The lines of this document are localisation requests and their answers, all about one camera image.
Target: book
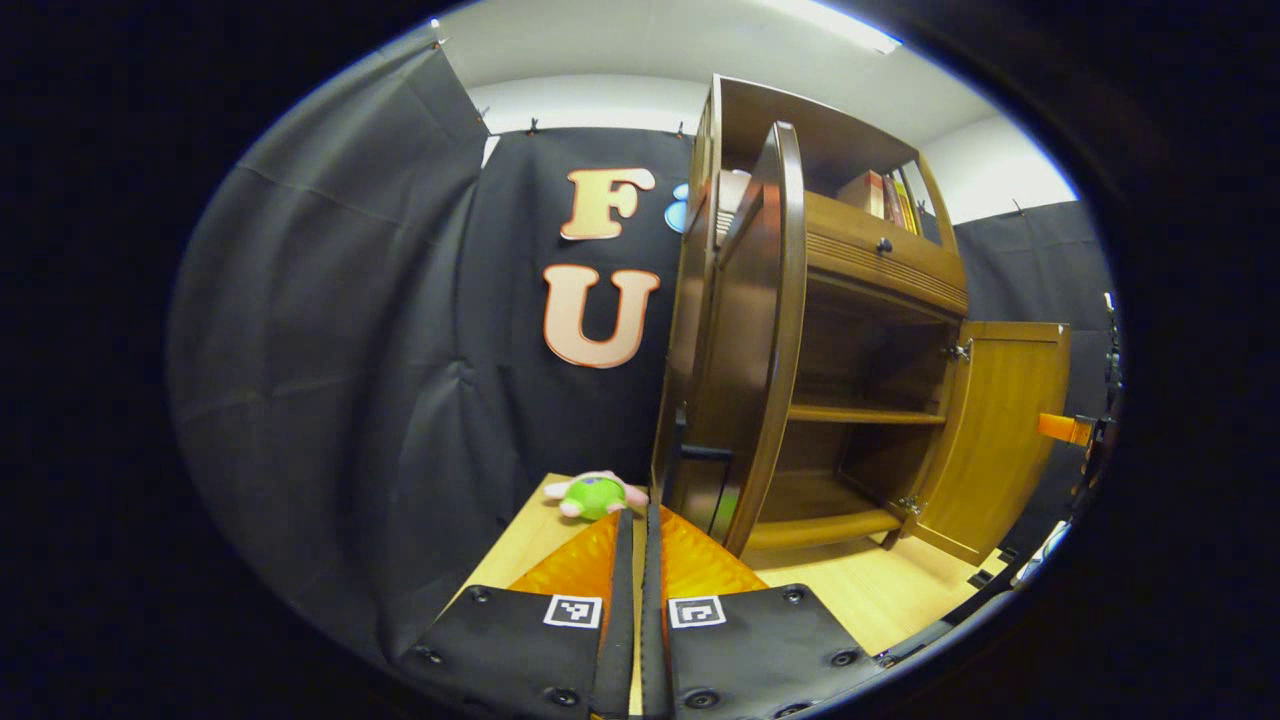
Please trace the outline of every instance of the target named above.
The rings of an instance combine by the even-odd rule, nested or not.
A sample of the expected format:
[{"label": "book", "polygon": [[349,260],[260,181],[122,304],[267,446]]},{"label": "book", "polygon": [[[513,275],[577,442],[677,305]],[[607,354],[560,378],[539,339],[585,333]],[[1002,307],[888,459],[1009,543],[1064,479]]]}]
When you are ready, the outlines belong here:
[{"label": "book", "polygon": [[893,178],[893,195],[897,196],[899,205],[902,208],[904,227],[920,234],[920,223],[915,215],[915,208],[911,208],[911,199],[906,195],[906,184],[900,178]]},{"label": "book", "polygon": [[884,217],[884,179],[879,173],[867,170],[840,188],[836,200],[865,210],[877,218]]},{"label": "book", "polygon": [[906,227],[906,218],[902,215],[902,201],[897,196],[897,191],[893,190],[893,173],[886,173],[881,176],[884,184],[884,219],[893,223],[900,228]]}]

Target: wooden panel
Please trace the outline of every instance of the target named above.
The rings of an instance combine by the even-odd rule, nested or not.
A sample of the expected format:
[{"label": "wooden panel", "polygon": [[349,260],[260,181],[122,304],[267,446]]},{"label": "wooden panel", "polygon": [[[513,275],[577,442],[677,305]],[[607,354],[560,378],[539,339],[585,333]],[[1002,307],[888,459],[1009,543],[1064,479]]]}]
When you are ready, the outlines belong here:
[{"label": "wooden panel", "polygon": [[829,196],[865,170],[915,160],[914,147],[835,108],[772,87],[716,76],[723,109],[724,167],[746,168],[777,120],[795,127],[804,183]]},{"label": "wooden panel", "polygon": [[760,509],[759,521],[810,520],[850,515],[879,507],[836,475],[832,468],[778,470],[769,496]]},{"label": "wooden panel", "polygon": [[[901,292],[957,316],[969,313],[964,264],[955,252],[858,208],[805,197],[809,265]],[[886,237],[891,252],[877,252]]]},{"label": "wooden panel", "polygon": [[947,369],[942,348],[954,343],[957,325],[810,278],[795,389],[805,400],[795,404],[937,415]]},{"label": "wooden panel", "polygon": [[[696,206],[692,222],[685,233],[680,251],[680,269],[676,277],[676,302],[671,319],[667,345],[667,368],[662,383],[662,401],[658,406],[658,428],[650,461],[649,487],[654,497],[662,497],[662,483],[671,457],[676,409],[689,404],[695,396],[700,370],[700,347],[705,345],[707,320],[710,315],[713,265],[709,254],[713,241],[708,208],[714,200],[714,190]],[[689,407],[690,415],[694,407]]]},{"label": "wooden panel", "polygon": [[758,521],[746,541],[746,550],[776,550],[845,542],[876,533],[896,530],[902,521],[879,507],[850,515],[809,520]]},{"label": "wooden panel", "polygon": [[787,423],[774,470],[836,470],[845,448],[845,428],[836,424]]},{"label": "wooden panel", "polygon": [[951,411],[908,532],[972,564],[1005,537],[1039,482],[1053,441],[1041,413],[1066,398],[1070,329],[1052,323],[965,323]]},{"label": "wooden panel", "polygon": [[[858,425],[846,438],[841,474],[873,500],[892,506],[913,493],[937,427]],[[905,511],[891,507],[902,515]]]},{"label": "wooden panel", "polygon": [[[998,575],[992,552],[982,569]],[[886,552],[874,538],[794,550],[748,550],[742,561],[765,583],[804,583],[849,634],[879,653],[941,620],[978,592],[974,569],[925,544],[902,538]]]},{"label": "wooden panel", "polygon": [[733,555],[746,543],[773,475],[804,324],[804,184],[795,131],[776,123],[763,140],[717,258],[707,401],[690,420],[691,443],[733,452],[709,533]]},{"label": "wooden panel", "polygon": [[941,425],[947,419],[929,413],[908,413],[905,410],[872,410],[869,407],[841,407],[822,405],[796,405],[792,398],[788,420],[815,423],[865,423],[877,425]]}]

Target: green plush toy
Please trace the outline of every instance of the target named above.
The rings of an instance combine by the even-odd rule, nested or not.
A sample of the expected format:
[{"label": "green plush toy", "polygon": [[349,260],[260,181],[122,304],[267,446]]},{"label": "green plush toy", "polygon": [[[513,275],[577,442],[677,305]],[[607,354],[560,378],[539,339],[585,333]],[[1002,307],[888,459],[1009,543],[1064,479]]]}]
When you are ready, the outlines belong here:
[{"label": "green plush toy", "polygon": [[649,503],[649,496],[640,488],[623,483],[608,470],[582,473],[571,480],[552,483],[543,492],[561,501],[559,510],[566,518],[586,520],[599,520],[627,505]]}]

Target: wooden cabinet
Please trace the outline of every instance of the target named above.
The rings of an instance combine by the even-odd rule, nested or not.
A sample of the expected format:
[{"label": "wooden cabinet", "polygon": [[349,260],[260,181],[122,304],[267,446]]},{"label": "wooden cabinet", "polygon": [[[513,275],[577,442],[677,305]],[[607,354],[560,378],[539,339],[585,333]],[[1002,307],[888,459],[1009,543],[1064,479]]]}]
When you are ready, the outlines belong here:
[{"label": "wooden cabinet", "polygon": [[[937,242],[835,200],[868,169],[908,164]],[[1061,413],[1069,328],[966,322],[964,265],[924,159],[801,97],[717,76],[690,209],[659,497],[735,553],[890,532],[986,559],[1047,459],[1036,427]],[[685,460],[662,488],[677,409],[685,445],[731,460]]]}]

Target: wooden shelf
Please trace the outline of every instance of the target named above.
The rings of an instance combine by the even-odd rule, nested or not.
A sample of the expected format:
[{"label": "wooden shelf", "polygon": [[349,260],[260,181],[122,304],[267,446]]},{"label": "wooden shelf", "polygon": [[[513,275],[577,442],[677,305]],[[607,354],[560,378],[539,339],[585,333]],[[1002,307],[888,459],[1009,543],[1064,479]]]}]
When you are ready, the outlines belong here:
[{"label": "wooden shelf", "polygon": [[901,520],[879,507],[849,515],[756,523],[751,528],[751,536],[746,539],[746,550],[828,544],[896,530],[901,527]]},{"label": "wooden shelf", "polygon": [[874,407],[844,407],[838,405],[797,405],[787,410],[787,420],[813,423],[861,423],[874,425],[942,425],[946,418],[929,413],[882,410]]}]

